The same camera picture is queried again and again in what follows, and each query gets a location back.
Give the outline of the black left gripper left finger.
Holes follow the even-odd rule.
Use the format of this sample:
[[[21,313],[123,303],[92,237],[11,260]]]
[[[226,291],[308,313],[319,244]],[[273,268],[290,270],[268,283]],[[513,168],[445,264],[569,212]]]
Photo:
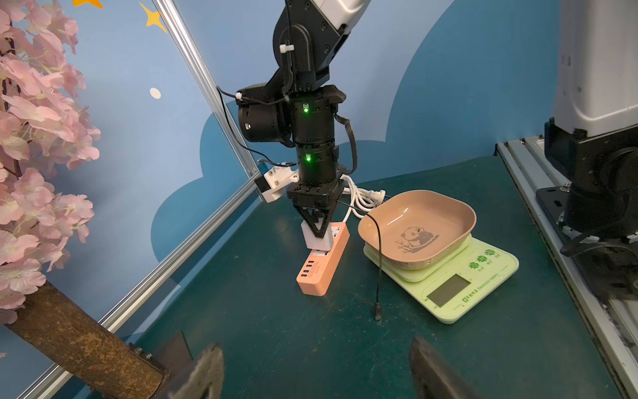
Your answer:
[[[170,385],[166,397],[221,398],[225,377],[224,353],[218,343],[210,345]]]

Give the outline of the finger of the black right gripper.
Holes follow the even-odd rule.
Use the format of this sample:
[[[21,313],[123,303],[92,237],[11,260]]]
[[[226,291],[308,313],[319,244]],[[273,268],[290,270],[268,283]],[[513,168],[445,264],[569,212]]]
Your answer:
[[[322,224],[319,228],[319,238],[323,238],[327,231],[330,228],[330,224],[332,222],[332,218],[337,210],[337,206],[339,206],[340,201],[337,199],[331,201],[327,207],[322,210]]]
[[[324,210],[300,204],[294,204],[293,207],[302,216],[312,234],[316,238],[322,239],[324,237]]]

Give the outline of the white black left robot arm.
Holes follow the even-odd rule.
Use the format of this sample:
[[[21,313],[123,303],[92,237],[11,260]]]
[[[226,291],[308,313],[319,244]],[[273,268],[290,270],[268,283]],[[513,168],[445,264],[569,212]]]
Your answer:
[[[485,147],[537,97],[543,161],[563,179],[524,199],[623,389],[637,394],[637,4],[634,1],[229,1],[181,17],[189,42],[233,70],[206,86],[221,126],[292,148],[332,134],[304,111],[329,85],[357,140],[357,177]]]

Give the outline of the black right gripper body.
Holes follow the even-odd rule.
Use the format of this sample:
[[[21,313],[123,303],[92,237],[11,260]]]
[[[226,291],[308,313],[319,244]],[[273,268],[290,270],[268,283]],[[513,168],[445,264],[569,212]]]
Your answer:
[[[287,197],[296,208],[333,209],[344,191],[344,181],[337,180],[318,186],[301,182],[292,183],[287,188]]]

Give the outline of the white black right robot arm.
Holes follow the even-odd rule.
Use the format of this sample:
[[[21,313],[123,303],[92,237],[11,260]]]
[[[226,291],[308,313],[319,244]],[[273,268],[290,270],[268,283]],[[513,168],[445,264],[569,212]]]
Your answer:
[[[295,149],[299,180],[287,189],[293,207],[320,239],[340,199],[342,176],[335,124],[347,96],[328,84],[330,63],[349,38],[367,1],[292,0],[285,5],[272,37],[278,69],[263,84],[236,94],[239,127],[246,141],[278,142]]]

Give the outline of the pink white power strip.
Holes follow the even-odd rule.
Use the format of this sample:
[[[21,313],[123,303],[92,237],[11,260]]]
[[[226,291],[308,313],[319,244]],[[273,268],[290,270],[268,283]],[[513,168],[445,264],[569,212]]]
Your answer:
[[[297,275],[297,285],[306,295],[321,297],[327,293],[350,239],[347,224],[332,224],[332,238],[332,248],[329,251],[314,249]]]

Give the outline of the white USB power adapter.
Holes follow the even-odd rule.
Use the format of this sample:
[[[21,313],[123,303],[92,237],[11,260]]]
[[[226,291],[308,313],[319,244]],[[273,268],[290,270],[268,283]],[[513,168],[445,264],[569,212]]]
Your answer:
[[[301,227],[302,227],[303,237],[308,249],[327,251],[327,252],[329,252],[332,249],[334,239],[332,235],[331,224],[327,226],[326,232],[323,233],[321,237],[315,236],[315,234],[311,230],[312,226],[309,225],[306,221],[302,221]]]

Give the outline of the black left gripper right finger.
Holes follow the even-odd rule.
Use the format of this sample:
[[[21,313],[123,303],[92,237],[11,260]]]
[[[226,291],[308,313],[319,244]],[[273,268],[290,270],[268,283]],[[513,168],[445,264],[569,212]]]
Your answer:
[[[479,399],[481,397],[423,337],[413,338],[409,359],[417,398]]]

